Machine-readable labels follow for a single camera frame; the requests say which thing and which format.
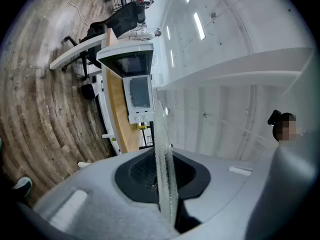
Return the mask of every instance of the wooden floor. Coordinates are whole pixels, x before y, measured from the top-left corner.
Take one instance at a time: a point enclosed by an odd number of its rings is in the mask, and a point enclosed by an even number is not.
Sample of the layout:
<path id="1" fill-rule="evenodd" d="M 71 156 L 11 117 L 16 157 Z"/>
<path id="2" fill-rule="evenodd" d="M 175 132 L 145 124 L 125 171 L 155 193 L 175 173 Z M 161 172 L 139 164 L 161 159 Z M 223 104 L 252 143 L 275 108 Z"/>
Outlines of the wooden floor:
<path id="1" fill-rule="evenodd" d="M 88 24 L 110 16 L 103 0 L 70 0 Z M 113 148 L 94 100 L 85 100 L 86 82 L 74 73 L 49 70 L 72 47 L 65 36 L 86 36 L 88 26 L 66 0 L 29 0 L 0 48 L 0 137 L 2 170 L 13 185 L 22 176 L 33 181 L 28 203 L 78 170 L 78 162 L 108 158 Z"/>

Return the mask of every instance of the cable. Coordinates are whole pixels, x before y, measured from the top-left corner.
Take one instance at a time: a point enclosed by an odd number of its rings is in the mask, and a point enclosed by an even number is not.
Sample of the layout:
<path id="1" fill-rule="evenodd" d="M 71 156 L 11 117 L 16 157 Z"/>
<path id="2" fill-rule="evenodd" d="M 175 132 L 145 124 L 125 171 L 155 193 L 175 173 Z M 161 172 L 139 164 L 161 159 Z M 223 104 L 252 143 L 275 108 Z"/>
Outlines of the cable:
<path id="1" fill-rule="evenodd" d="M 69 0 L 67 0 L 67 2 L 78 10 L 78 13 L 79 13 L 79 16 L 80 16 L 80 19 L 82 20 L 82 22 L 83 22 L 84 24 L 86 24 L 87 26 L 90 27 L 90 25 L 89 25 L 88 23 L 86 23 L 86 22 L 82 19 L 81 13 L 80 13 L 80 11 L 79 11 L 79 8 L 78 8 L 77 6 L 75 6 L 73 3 L 71 3 Z"/>

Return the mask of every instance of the black office chair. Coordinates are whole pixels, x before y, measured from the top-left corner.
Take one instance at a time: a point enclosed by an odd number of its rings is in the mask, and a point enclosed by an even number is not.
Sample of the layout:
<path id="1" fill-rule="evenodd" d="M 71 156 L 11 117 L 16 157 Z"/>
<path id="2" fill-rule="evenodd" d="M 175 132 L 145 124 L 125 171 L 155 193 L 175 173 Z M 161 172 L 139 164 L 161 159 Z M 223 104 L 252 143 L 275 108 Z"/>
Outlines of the black office chair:
<path id="1" fill-rule="evenodd" d="M 111 28 L 114 32 L 114 35 L 118 38 L 127 31 L 130 31 L 137 27 L 138 23 L 143 23 L 146 20 L 145 15 L 145 6 L 142 5 L 139 1 L 134 1 L 126 4 L 115 14 L 104 21 L 94 22 L 90 25 L 90 28 L 87 31 L 87 36 L 79 40 L 79 43 L 83 43 L 91 38 L 102 35 L 104 33 L 104 25 L 108 28 Z M 77 46 L 78 43 L 71 37 L 66 36 L 64 42 L 70 41 L 74 46 Z M 66 71 L 67 67 L 78 59 L 82 59 L 84 78 L 88 78 L 87 73 L 87 59 L 90 61 L 89 65 L 94 64 L 96 67 L 101 69 L 101 63 L 96 60 L 97 52 L 101 50 L 101 44 L 95 47 L 92 47 L 86 51 L 80 52 L 79 56 L 72 59 L 69 63 L 62 67 L 62 71 Z"/>

